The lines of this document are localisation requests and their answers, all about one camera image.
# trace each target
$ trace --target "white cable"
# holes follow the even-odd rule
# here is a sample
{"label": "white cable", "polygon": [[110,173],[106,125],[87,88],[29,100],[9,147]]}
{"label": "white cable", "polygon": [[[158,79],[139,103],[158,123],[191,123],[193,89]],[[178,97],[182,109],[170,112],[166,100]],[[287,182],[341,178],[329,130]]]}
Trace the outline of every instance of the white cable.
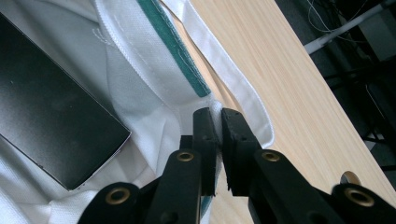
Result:
{"label": "white cable", "polygon": [[[335,30],[337,30],[338,28],[335,28],[335,29],[329,29],[329,27],[326,25],[326,23],[323,21],[323,19],[321,18],[321,16],[320,16],[320,14],[318,13],[318,11],[315,9],[315,7],[314,7],[314,2],[315,2],[315,0],[312,0],[312,2],[310,2],[309,0],[306,0],[307,2],[308,2],[308,4],[309,4],[309,9],[308,9],[308,21],[309,21],[309,23],[311,24],[311,26],[312,27],[314,27],[316,30],[318,30],[318,31],[321,31],[321,32],[323,32],[323,33],[331,33],[331,32],[333,32],[333,31],[335,31]],[[366,3],[368,2],[368,0],[366,0],[362,5],[361,5],[361,7],[358,9],[358,11],[353,15],[353,17],[349,20],[349,21],[352,21],[355,17],[356,17],[356,15],[358,15],[358,13],[361,11],[361,9],[366,5]],[[315,26],[314,25],[314,23],[312,23],[312,21],[311,21],[311,17],[310,17],[310,14],[311,14],[311,8],[312,9],[314,9],[314,11],[315,11],[315,13],[318,15],[318,17],[319,17],[319,19],[320,19],[320,21],[321,21],[321,23],[323,24],[323,26],[327,29],[327,30],[321,30],[321,29],[319,29],[317,26]],[[349,41],[349,42],[352,42],[352,43],[366,43],[366,41],[357,41],[357,40],[352,40],[352,39],[347,39],[347,38],[343,38],[343,37],[341,37],[341,36],[337,36],[337,38],[340,38],[340,39],[342,39],[342,40],[345,40],[345,41]]]}

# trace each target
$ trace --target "white fabric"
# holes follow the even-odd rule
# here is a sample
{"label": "white fabric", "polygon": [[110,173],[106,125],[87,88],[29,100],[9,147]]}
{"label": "white fabric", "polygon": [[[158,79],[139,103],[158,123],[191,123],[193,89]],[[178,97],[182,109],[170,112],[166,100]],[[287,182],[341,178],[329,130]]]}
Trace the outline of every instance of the white fabric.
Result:
{"label": "white fabric", "polygon": [[[195,94],[136,1],[2,0],[0,11],[132,133],[120,153],[74,191],[62,188],[0,138],[0,224],[76,223],[103,187],[119,181],[145,186],[162,174],[169,154],[178,149],[180,135],[192,133],[192,113],[198,108],[210,107],[221,135],[221,104],[212,94],[204,98]],[[216,41],[210,38],[205,41]],[[231,66],[222,73],[235,70],[230,62],[222,62]],[[249,92],[246,97],[251,97],[251,86],[241,77],[239,81]],[[239,92],[238,100],[252,100],[233,85],[228,87]],[[258,137],[267,141],[264,146],[270,145],[272,127],[265,110],[247,108],[245,112],[259,111],[247,114],[263,118],[258,123],[267,131],[255,134],[268,135]]]}
{"label": "white fabric", "polygon": [[258,93],[202,21],[190,0],[163,0],[245,112],[262,148],[274,143],[274,130]]}

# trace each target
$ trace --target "wooden table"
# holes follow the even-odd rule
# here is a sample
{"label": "wooden table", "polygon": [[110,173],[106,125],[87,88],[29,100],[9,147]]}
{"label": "wooden table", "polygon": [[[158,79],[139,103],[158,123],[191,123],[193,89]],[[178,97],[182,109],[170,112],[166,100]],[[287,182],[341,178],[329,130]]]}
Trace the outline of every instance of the wooden table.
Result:
{"label": "wooden table", "polygon": [[[316,188],[331,192],[345,171],[396,206],[396,192],[273,0],[191,0],[247,76],[274,124],[271,149],[285,154]],[[233,97],[179,29],[206,82],[225,106]],[[210,223],[251,223],[247,200],[233,198],[222,174]]]}

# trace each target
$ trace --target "white fabric strap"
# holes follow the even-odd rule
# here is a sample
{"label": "white fabric strap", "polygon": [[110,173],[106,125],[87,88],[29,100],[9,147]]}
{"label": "white fabric strap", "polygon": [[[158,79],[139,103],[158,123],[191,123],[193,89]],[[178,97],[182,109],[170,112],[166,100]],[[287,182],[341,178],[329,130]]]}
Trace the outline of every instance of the white fabric strap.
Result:
{"label": "white fabric strap", "polygon": [[197,48],[233,94],[263,148],[274,142],[274,129],[259,94],[235,65],[220,42],[210,32],[189,0],[163,0],[183,23]]}

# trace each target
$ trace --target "green edge strip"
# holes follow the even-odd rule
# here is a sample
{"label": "green edge strip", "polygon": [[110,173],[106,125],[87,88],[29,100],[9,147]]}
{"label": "green edge strip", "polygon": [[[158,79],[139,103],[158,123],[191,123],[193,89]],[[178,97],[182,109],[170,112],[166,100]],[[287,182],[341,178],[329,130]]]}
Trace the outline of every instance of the green edge strip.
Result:
{"label": "green edge strip", "polygon": [[183,75],[190,82],[199,97],[205,97],[210,93],[201,73],[198,71],[190,54],[177,34],[172,22],[169,21],[158,0],[138,0],[140,7],[146,14],[149,22],[165,46],[171,52]]}

